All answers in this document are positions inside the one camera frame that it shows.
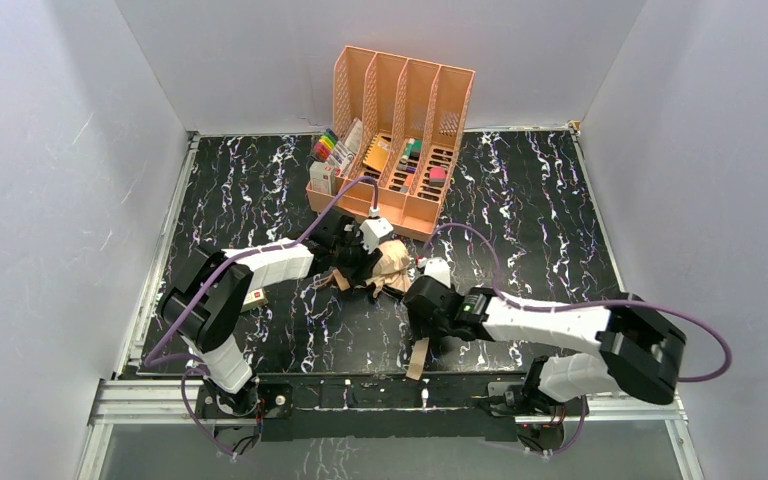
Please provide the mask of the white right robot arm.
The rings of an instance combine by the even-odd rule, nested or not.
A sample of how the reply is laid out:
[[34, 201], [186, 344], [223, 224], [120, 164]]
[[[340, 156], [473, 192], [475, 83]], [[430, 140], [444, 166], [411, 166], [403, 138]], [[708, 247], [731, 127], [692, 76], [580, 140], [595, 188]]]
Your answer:
[[420, 339], [526, 341], [569, 350], [565, 357], [535, 358], [519, 386], [489, 388], [477, 405], [492, 416], [552, 414], [597, 393], [623, 392], [655, 405], [675, 396], [686, 336], [634, 295], [575, 308], [508, 299], [485, 287], [462, 295], [423, 275], [403, 303]]

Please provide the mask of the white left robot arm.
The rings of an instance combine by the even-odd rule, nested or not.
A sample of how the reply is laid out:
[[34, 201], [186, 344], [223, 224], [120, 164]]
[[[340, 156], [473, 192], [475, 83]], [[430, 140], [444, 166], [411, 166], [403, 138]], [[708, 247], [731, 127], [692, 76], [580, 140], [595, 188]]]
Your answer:
[[287, 281], [339, 273], [350, 285], [370, 279], [394, 229], [381, 216], [357, 222], [327, 211], [295, 238], [246, 249], [198, 247], [161, 297], [158, 316], [181, 337], [220, 409], [250, 415], [258, 379], [235, 338], [245, 300]]

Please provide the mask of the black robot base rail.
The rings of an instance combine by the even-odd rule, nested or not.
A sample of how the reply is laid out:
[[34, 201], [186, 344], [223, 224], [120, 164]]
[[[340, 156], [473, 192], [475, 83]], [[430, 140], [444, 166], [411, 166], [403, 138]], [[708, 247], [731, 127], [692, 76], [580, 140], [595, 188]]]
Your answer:
[[209, 383], [195, 413], [217, 427], [263, 428], [263, 441], [326, 437], [482, 438], [556, 448], [587, 409], [581, 400], [551, 404], [525, 394], [525, 376], [433, 373], [263, 374], [242, 406]]

